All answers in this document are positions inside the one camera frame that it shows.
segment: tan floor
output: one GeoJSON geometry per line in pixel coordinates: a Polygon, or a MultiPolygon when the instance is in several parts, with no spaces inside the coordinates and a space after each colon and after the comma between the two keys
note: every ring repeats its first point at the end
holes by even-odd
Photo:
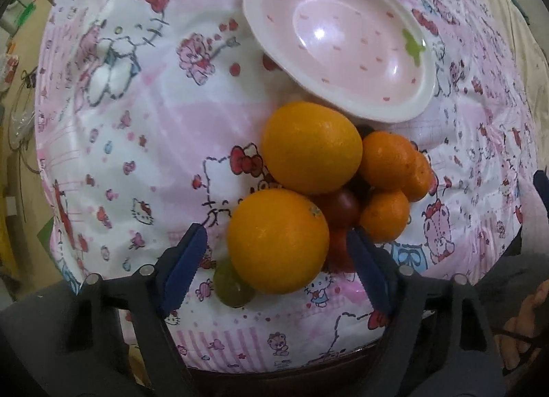
{"type": "MultiPolygon", "coordinates": [[[[13,195],[17,199],[17,216],[9,217],[7,225],[13,252],[21,270],[21,288],[17,293],[18,297],[61,279],[57,268],[36,237],[38,231],[52,216],[44,196],[40,177],[19,163],[18,155],[12,154],[7,143],[9,111],[20,87],[20,74],[23,70],[30,72],[38,64],[40,42],[48,19],[50,4],[47,0],[38,0],[36,7],[31,17],[14,37],[16,45],[14,53],[20,58],[19,66],[12,87],[2,100],[6,113],[0,155],[0,166],[2,167],[0,168],[0,184],[7,185],[9,195],[13,195]]],[[[30,166],[37,168],[34,139],[29,144],[28,160],[30,166]]]]}

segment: large orange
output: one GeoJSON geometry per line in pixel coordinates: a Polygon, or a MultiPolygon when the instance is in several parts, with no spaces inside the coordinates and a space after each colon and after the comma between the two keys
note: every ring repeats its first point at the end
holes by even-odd
{"type": "Polygon", "coordinates": [[[287,189],[265,189],[246,197],[227,233],[238,275],[265,293],[290,293],[320,272],[328,253],[328,224],[309,199],[287,189]]]}
{"type": "Polygon", "coordinates": [[[374,190],[360,216],[360,225],[376,244],[394,241],[408,223],[410,204],[400,190],[374,190]]]}
{"type": "Polygon", "coordinates": [[[374,131],[364,138],[362,147],[359,173],[371,186],[400,189],[412,175],[416,150],[403,136],[374,131]]]}
{"type": "Polygon", "coordinates": [[[425,156],[416,151],[414,171],[402,186],[402,192],[410,202],[417,202],[429,192],[433,180],[433,172],[425,156]]]}
{"type": "Polygon", "coordinates": [[[279,108],[261,141],[268,170],[285,188],[314,195],[335,191],[360,165],[362,143],[339,112],[304,101],[279,108]]]}

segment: plate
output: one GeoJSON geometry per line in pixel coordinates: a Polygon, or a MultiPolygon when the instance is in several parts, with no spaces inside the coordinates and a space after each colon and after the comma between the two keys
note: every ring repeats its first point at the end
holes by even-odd
{"type": "Polygon", "coordinates": [[[243,7],[265,53],[342,112],[399,123],[429,104],[434,57],[398,0],[244,0],[243,7]]]}

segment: screw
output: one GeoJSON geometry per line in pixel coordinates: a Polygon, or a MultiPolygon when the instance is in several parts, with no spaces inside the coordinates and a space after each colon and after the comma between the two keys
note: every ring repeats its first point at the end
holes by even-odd
{"type": "Polygon", "coordinates": [[[409,265],[401,265],[399,267],[399,272],[403,276],[411,276],[413,275],[413,271],[414,271],[413,268],[410,267],[409,265]]]}
{"type": "Polygon", "coordinates": [[[154,265],[151,265],[151,264],[144,265],[139,269],[139,274],[141,276],[150,276],[153,273],[154,273],[154,265]]]}
{"type": "Polygon", "coordinates": [[[457,282],[459,285],[466,285],[469,282],[467,276],[462,275],[461,273],[457,273],[454,275],[454,281],[457,282]]]}
{"type": "Polygon", "coordinates": [[[86,278],[86,284],[92,285],[96,284],[101,279],[101,276],[99,276],[97,273],[92,273],[91,275],[88,275],[86,278]]]}

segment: hello kitty print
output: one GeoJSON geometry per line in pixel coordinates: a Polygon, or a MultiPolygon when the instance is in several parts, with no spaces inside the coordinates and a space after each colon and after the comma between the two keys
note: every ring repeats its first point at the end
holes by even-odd
{"type": "MultiPolygon", "coordinates": [[[[484,0],[399,1],[435,56],[436,86],[421,116],[379,128],[412,140],[433,176],[402,236],[384,248],[421,274],[474,283],[522,224],[532,119],[484,0]]],[[[353,273],[322,272],[293,294],[257,294],[240,309],[217,298],[213,274],[232,213],[248,195],[281,187],[262,156],[263,126],[301,93],[257,44],[242,0],[56,0],[37,72],[50,249],[75,292],[91,272],[113,278],[154,264],[198,222],[208,249],[165,321],[188,366],[294,369],[383,333],[389,320],[353,273]]]]}

